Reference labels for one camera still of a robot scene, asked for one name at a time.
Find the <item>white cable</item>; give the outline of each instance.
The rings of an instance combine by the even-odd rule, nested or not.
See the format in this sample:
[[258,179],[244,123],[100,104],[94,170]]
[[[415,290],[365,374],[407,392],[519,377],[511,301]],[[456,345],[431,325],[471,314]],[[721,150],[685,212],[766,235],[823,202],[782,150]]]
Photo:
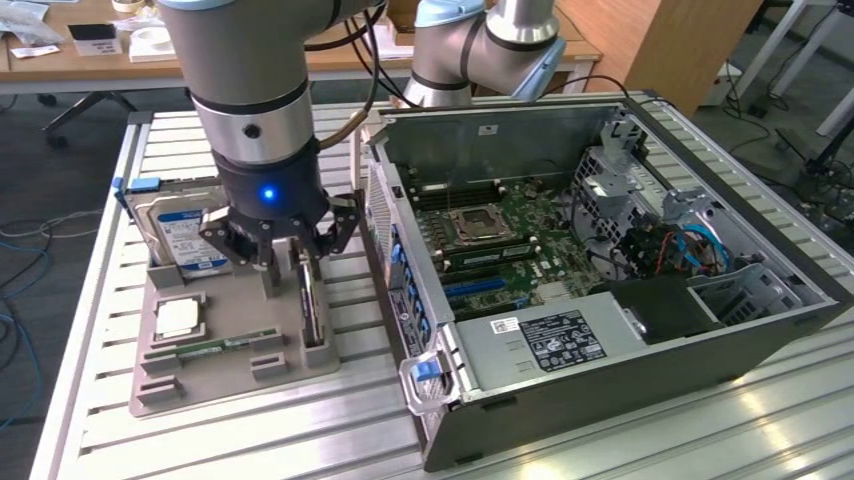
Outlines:
[[100,215],[102,213],[104,213],[102,210],[88,210],[88,211],[82,211],[82,212],[74,212],[72,214],[65,215],[64,217],[52,218],[50,220],[44,222],[38,226],[37,229],[29,230],[28,232],[9,233],[9,232],[5,232],[4,230],[0,230],[0,237],[22,238],[22,237],[30,237],[30,236],[38,235],[38,234],[45,238],[49,236],[49,237],[52,237],[54,239],[85,237],[86,235],[92,235],[93,233],[97,233],[97,228],[93,229],[93,230],[86,230],[84,232],[68,233],[68,234],[64,234],[64,235],[60,235],[60,234],[48,235],[48,227],[52,229],[53,227],[56,227],[58,224],[61,224],[62,222],[65,222],[68,220],[73,220],[73,219],[81,218],[81,217],[88,217],[89,215]]

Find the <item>motherboard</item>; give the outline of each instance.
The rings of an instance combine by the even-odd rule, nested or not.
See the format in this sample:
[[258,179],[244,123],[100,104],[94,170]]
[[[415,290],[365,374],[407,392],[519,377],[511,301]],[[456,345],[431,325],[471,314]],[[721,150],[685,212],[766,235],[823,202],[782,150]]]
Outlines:
[[535,178],[412,196],[456,320],[581,297],[601,283],[569,231],[569,197]]

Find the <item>tape roll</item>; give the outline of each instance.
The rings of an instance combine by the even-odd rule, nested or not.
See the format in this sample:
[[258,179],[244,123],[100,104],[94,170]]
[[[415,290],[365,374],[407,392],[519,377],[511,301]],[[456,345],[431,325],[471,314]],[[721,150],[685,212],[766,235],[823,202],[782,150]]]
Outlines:
[[144,5],[145,0],[112,0],[113,10],[121,13],[136,13]]

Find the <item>screw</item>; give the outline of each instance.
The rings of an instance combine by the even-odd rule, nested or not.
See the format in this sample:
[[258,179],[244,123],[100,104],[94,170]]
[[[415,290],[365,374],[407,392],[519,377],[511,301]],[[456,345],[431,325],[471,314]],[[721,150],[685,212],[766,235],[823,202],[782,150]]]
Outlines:
[[242,127],[242,134],[252,139],[256,139],[261,136],[261,127],[249,123],[245,127]]

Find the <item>transparent handle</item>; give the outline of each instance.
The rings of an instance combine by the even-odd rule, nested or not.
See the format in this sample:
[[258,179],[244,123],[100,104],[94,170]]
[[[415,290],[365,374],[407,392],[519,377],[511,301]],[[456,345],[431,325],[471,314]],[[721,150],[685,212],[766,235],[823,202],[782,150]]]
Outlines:
[[437,352],[424,352],[417,357],[407,358],[400,362],[400,369],[397,370],[400,383],[403,384],[403,394],[405,396],[407,406],[409,407],[412,414],[419,417],[428,413],[437,412],[456,399],[456,396],[452,393],[429,399],[423,399],[417,394],[417,388],[415,387],[415,380],[412,379],[411,373],[412,367],[421,362],[435,359],[437,356]]

